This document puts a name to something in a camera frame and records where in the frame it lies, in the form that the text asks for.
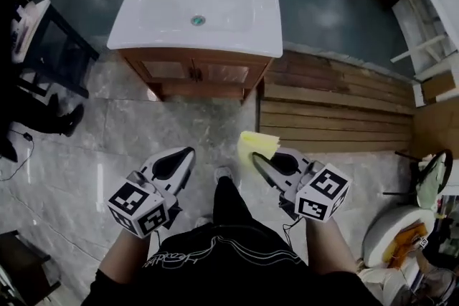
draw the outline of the wooden vanity cabinet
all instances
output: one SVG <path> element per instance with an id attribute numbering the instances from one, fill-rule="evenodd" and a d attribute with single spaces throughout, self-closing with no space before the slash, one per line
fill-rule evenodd
<path id="1" fill-rule="evenodd" d="M 120 49 L 160 100 L 170 95 L 245 100 L 273 58 L 205 49 Z"/>

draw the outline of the sink basin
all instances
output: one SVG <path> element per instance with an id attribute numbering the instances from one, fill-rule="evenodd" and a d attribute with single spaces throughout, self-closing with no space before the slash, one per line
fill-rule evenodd
<path id="1" fill-rule="evenodd" d="M 278 0 L 124 0 L 109 49 L 189 47 L 282 55 Z"/>

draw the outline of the wooden floor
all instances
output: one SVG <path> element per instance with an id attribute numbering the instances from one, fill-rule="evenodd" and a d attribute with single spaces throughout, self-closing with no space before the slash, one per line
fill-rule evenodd
<path id="1" fill-rule="evenodd" d="M 408 83 L 284 51 L 265 75 L 260 132 L 305 153 L 406 150 L 414 112 Z"/>

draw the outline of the drain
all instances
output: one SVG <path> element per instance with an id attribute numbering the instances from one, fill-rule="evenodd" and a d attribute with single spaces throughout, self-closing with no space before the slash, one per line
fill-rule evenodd
<path id="1" fill-rule="evenodd" d="M 203 16 L 194 16 L 191 18 L 191 24 L 193 26 L 202 26 L 204 23 L 206 23 L 206 19 Z"/>

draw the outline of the sink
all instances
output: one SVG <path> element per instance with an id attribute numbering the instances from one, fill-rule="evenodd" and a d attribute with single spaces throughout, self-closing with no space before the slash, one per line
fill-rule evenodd
<path id="1" fill-rule="evenodd" d="M 109 49 L 188 47 L 282 55 L 278 0 L 124 0 Z"/>

